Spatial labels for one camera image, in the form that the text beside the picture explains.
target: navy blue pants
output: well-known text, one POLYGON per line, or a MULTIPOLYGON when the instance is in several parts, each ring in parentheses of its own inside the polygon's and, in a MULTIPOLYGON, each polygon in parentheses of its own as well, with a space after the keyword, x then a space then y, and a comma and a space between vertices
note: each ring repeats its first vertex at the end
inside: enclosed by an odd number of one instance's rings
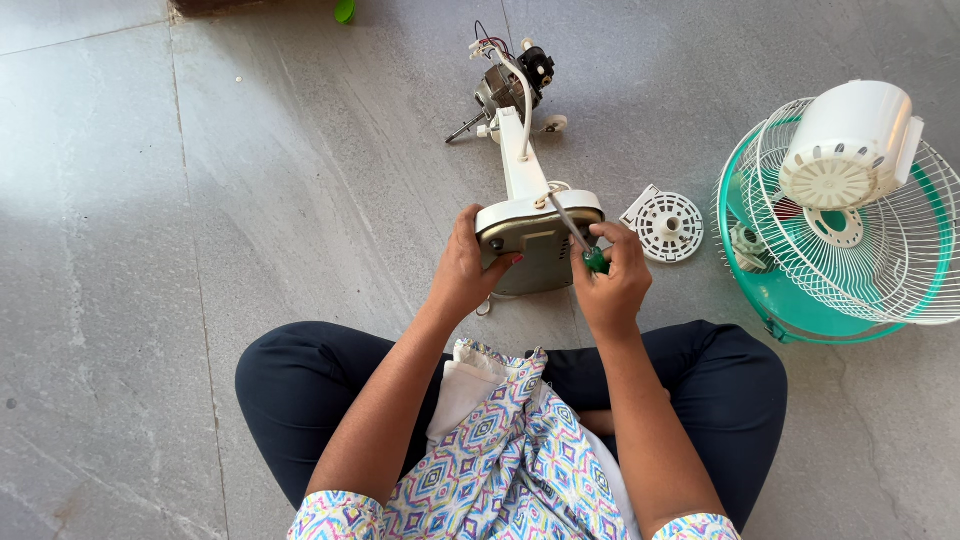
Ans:
MULTIPOLYGON (((786 413, 786 374, 766 345, 735 325, 696 321, 643 335, 660 383, 738 530, 773 463, 786 413)), ((280 327, 240 357, 236 392, 244 418, 283 493, 299 507, 333 431, 393 341, 329 323, 280 327)), ((610 408, 596 349, 547 351, 543 380, 577 411, 610 408)), ((403 474, 426 454, 426 428, 444 362, 420 408, 403 474)), ((614 437, 604 442, 617 455, 614 437)))

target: green screwdriver handle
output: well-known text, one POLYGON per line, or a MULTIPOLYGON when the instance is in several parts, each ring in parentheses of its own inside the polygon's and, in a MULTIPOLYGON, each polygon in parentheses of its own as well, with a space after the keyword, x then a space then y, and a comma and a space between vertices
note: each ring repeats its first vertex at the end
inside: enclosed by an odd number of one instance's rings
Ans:
POLYGON ((603 250, 596 246, 589 253, 584 252, 584 264, 597 274, 610 274, 610 264, 603 258, 603 250))

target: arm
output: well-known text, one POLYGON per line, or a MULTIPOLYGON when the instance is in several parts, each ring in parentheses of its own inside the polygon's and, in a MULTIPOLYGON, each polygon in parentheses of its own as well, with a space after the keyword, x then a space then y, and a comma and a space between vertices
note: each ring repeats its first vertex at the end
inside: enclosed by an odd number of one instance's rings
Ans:
POLYGON ((639 239, 614 223, 592 225, 590 232, 613 244, 610 274, 591 273, 583 250, 571 241, 573 283, 607 372, 620 469, 640 532, 653 538, 676 518, 726 515, 636 326, 636 313, 653 283, 639 239))
POLYGON ((384 505, 396 486, 423 396, 447 339, 522 256, 500 256, 487 270, 473 223, 480 205, 457 216, 426 303, 373 372, 334 431, 306 495, 349 491, 384 505))

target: patterned shirt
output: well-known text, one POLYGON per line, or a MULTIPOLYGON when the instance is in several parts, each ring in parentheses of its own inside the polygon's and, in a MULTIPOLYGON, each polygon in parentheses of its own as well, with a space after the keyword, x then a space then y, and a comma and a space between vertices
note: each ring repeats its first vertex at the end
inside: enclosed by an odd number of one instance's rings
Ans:
MULTIPOLYGON (((576 414, 540 383, 546 353, 514 358, 460 340, 454 355, 505 380, 400 480, 385 508, 356 493, 313 493, 288 540, 629 538, 576 414)), ((695 514, 652 540, 738 539, 726 517, 695 514)))

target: screwdriver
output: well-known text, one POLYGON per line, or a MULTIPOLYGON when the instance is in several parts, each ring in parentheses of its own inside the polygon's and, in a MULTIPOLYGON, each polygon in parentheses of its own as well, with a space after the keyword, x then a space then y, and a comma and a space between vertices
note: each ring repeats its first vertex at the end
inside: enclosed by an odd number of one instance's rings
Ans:
POLYGON ((573 238, 580 244, 580 247, 584 248, 584 264, 587 268, 597 274, 609 274, 610 264, 603 258, 603 250, 596 246, 591 248, 590 245, 587 244, 587 239, 580 233, 580 229, 573 223, 570 216, 566 215, 566 210, 560 206, 560 203, 557 202, 557 198, 553 196, 553 193, 550 193, 549 197, 550 202, 553 203, 553 208, 557 209, 557 213, 560 214, 560 220, 563 221, 564 225, 573 233, 573 238))

